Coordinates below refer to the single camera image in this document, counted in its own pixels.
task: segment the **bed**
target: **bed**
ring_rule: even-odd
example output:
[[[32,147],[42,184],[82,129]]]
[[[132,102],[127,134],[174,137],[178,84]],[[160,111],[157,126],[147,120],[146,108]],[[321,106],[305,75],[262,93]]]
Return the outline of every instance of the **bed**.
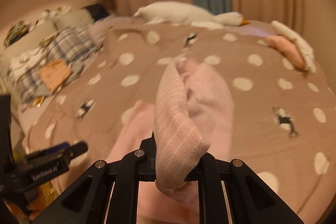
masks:
[[[155,102],[167,64],[191,33],[197,34],[194,56],[216,68],[235,102],[227,160],[242,159],[306,224],[316,223],[336,191],[336,98],[319,64],[311,73],[297,71],[266,45],[264,38],[274,30],[263,22],[211,31],[177,23],[114,26],[78,80],[40,108],[19,111],[26,152],[64,141],[88,143],[70,172],[53,181],[63,191],[92,163],[107,158],[137,101]],[[77,112],[88,100],[94,106],[80,120]],[[287,122],[279,123],[279,117]]]

